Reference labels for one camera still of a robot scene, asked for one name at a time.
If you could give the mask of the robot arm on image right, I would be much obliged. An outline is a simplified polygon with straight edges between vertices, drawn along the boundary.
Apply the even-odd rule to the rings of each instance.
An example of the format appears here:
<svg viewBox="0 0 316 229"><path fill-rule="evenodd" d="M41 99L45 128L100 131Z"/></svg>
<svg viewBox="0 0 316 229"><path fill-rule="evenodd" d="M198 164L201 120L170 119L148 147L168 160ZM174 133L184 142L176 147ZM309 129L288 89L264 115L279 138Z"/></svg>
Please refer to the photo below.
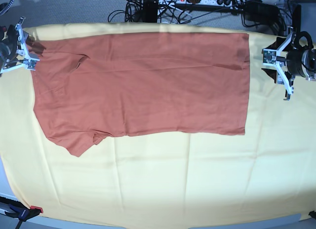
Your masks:
<svg viewBox="0 0 316 229"><path fill-rule="evenodd" d="M276 49L278 76L286 89L285 100L294 93L293 83L297 76L307 81L316 79L316 49L306 31L292 32Z"/></svg>

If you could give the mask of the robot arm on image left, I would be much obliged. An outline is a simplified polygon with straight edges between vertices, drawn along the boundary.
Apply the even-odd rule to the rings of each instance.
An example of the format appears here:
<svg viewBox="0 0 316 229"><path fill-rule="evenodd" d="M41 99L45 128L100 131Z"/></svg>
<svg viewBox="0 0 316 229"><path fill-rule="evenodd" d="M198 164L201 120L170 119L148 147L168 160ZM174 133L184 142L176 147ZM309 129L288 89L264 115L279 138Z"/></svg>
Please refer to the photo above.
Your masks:
<svg viewBox="0 0 316 229"><path fill-rule="evenodd" d="M34 71L38 57L29 53L27 38L29 34L22 28L25 17L20 17L19 22L8 28L0 28L0 73L8 73L15 69L25 68Z"/></svg>

